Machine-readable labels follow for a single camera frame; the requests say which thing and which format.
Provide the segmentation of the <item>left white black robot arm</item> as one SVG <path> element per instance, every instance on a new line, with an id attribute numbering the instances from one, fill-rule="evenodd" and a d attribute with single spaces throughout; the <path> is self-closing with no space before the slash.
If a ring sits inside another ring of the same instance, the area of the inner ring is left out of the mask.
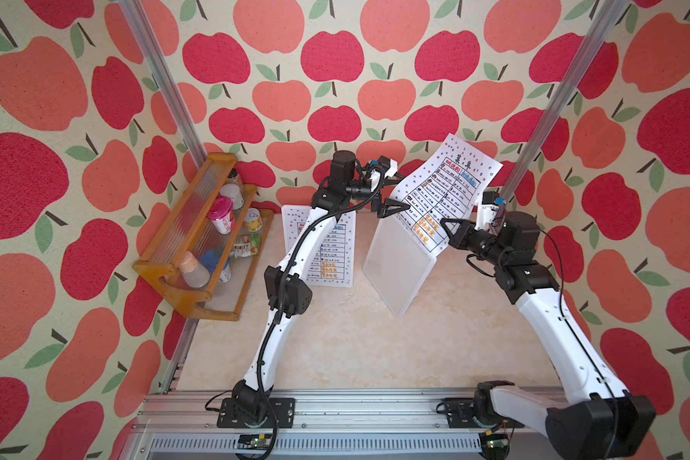
<path id="1" fill-rule="evenodd" d="M 384 199 L 381 191 L 398 184 L 398 162 L 382 156 L 362 164 L 352 151 L 336 151 L 329 174 L 312 196 L 310 212 L 292 248 L 277 266 L 264 272 L 269 312 L 257 354 L 245 376 L 236 383 L 223 411 L 234 421 L 249 427 L 278 423 L 270 400 L 275 373 L 285 341 L 299 316 L 312 302 L 312 290 L 305 278 L 314 256 L 340 219 L 370 206 L 381 219 L 409 209 L 395 199 Z"/>

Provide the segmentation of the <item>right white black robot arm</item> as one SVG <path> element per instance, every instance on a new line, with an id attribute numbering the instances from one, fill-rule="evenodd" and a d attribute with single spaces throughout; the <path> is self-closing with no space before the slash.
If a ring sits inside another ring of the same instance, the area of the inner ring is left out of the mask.
<path id="1" fill-rule="evenodd" d="M 567 400 L 559 406 L 509 381 L 479 383 L 470 413 L 486 430 L 483 456 L 506 457 L 509 440 L 493 431 L 509 421 L 544 435 L 563 459 L 634 456 L 657 412 L 647 397 L 634 396 L 607 366 L 572 316 L 563 285 L 536 261 L 541 233 L 536 219 L 510 212 L 496 235 L 469 220 L 442 218 L 440 224 L 451 247 L 468 251 L 469 262 L 493 266 L 496 283 L 539 337 Z"/>

